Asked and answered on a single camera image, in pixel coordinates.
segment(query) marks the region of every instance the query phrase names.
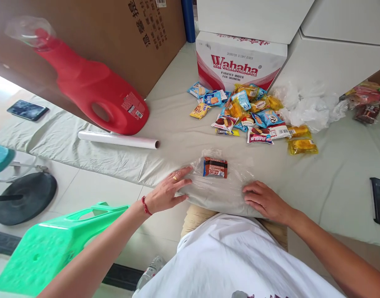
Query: white box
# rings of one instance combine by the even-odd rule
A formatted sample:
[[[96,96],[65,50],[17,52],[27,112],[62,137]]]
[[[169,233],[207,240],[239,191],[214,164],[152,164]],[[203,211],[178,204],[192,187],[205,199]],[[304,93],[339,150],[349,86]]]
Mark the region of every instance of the white box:
[[[287,45],[200,32],[196,40],[198,75],[208,89],[232,92],[234,84],[267,90],[284,64]]]
[[[378,70],[380,46],[311,38],[299,30],[273,87],[291,81],[302,88],[322,81],[327,92],[342,95]]]
[[[380,0],[317,0],[301,28],[310,37],[380,45]]]
[[[290,44],[314,0],[197,0],[200,31]]]

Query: red string bracelet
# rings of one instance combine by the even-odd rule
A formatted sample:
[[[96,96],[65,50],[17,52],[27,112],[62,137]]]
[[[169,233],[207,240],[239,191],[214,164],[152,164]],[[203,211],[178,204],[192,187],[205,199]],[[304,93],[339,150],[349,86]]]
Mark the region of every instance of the red string bracelet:
[[[142,197],[142,204],[143,204],[143,206],[144,206],[144,212],[145,212],[146,214],[153,215],[153,214],[150,213],[149,209],[147,208],[146,203],[144,202],[144,199],[145,199],[145,198],[146,198],[146,196],[143,196],[143,197]]]

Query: green plastic stool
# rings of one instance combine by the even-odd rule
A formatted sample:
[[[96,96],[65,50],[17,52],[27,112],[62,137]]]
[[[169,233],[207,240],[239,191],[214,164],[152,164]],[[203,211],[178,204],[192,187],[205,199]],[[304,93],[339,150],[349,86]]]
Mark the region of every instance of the green plastic stool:
[[[37,296],[92,237],[128,208],[112,208],[100,202],[31,227],[0,275],[0,291]],[[80,219],[89,212],[94,217]]]

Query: wahaha box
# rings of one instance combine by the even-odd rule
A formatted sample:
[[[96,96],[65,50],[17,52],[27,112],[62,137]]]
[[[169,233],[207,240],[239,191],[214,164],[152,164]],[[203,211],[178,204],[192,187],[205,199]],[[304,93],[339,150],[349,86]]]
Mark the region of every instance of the wahaha box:
[[[198,34],[196,47],[201,85],[229,92],[251,83],[267,90],[287,55],[285,44],[209,32]]]

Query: red plastic jug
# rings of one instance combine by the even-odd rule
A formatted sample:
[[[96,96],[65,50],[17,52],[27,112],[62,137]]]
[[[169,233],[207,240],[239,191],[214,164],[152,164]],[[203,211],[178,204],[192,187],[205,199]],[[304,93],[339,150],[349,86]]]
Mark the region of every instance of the red plastic jug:
[[[27,23],[21,19],[22,27],[19,29],[22,31],[26,29],[27,32],[33,30],[33,40],[25,42],[33,46],[35,52],[55,68],[58,73],[57,84],[63,94],[69,97],[85,115],[107,130],[123,135],[134,135],[141,130],[149,117],[149,110],[143,98],[129,83],[105,64],[87,60],[76,54],[67,44],[54,36],[52,28],[45,19],[40,21],[40,18],[26,18],[31,19],[30,21],[26,19]],[[6,33],[22,41],[24,41],[23,36],[26,38],[31,36],[20,32],[22,38],[18,38],[17,26],[16,21],[15,36],[8,34],[7,30]],[[95,104],[105,110],[108,121],[94,112]]]

